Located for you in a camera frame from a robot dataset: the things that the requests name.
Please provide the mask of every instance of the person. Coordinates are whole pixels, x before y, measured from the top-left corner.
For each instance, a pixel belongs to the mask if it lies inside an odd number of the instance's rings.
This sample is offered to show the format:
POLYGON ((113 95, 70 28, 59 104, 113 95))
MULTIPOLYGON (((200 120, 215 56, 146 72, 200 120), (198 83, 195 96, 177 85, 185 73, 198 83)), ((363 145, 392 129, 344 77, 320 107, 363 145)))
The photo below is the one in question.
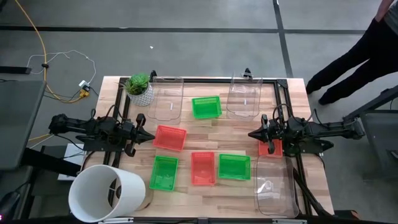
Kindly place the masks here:
POLYGON ((382 0, 375 18, 354 47, 318 72, 306 86, 307 94, 327 86, 349 69, 363 63, 352 75, 327 89, 319 104, 334 103, 369 82, 398 71, 398 4, 382 0))

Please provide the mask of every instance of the black pants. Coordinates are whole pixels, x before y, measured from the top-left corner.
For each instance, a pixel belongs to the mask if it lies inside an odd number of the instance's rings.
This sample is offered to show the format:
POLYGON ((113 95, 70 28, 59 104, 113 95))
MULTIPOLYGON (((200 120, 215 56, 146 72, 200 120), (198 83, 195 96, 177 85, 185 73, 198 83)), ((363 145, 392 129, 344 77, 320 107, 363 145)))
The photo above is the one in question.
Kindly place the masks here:
POLYGON ((384 20, 377 22, 373 19, 365 34, 351 50, 312 77, 308 82, 307 92, 331 84, 361 63, 363 64, 352 75, 330 87, 320 100, 323 103, 333 103, 350 96, 379 77, 398 71, 398 35, 384 20))

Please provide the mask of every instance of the potted plant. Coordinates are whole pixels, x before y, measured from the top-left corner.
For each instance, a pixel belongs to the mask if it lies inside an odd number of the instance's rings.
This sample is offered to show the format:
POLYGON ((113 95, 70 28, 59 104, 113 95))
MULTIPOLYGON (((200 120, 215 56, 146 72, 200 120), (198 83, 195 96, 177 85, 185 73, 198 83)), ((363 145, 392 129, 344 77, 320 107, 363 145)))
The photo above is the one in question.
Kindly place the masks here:
POLYGON ((154 90, 149 83, 149 76, 145 73, 135 74, 124 84, 123 88, 132 103, 137 106, 147 106, 154 99, 154 90))

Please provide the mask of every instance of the white plant pot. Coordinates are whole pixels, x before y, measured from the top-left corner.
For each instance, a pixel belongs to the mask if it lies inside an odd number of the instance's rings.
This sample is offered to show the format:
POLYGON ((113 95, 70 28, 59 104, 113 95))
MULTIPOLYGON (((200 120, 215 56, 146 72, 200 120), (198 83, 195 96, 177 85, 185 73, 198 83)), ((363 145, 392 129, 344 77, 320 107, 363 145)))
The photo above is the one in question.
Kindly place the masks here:
POLYGON ((127 95, 130 97, 131 103, 134 103, 137 106, 148 106, 155 98, 154 89, 150 83, 148 83, 148 88, 143 94, 132 95, 127 93, 127 95))

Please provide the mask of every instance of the person's leg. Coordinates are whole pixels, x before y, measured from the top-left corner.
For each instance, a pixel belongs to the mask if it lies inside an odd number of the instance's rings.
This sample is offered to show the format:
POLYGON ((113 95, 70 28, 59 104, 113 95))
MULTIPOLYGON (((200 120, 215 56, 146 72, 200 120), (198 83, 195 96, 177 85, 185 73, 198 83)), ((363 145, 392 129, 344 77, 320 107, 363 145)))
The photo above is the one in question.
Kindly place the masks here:
POLYGON ((377 35, 375 32, 377 25, 378 23, 373 19, 365 34, 354 47, 314 75, 307 84, 307 94, 331 84, 349 69, 369 59, 373 51, 374 37, 377 35))
POLYGON ((362 88, 369 82, 384 75, 398 72, 398 61, 383 60, 371 58, 361 65, 352 75, 345 80, 330 87, 326 93, 319 99, 319 104, 326 105, 334 103, 341 98, 353 94, 356 90, 362 88))

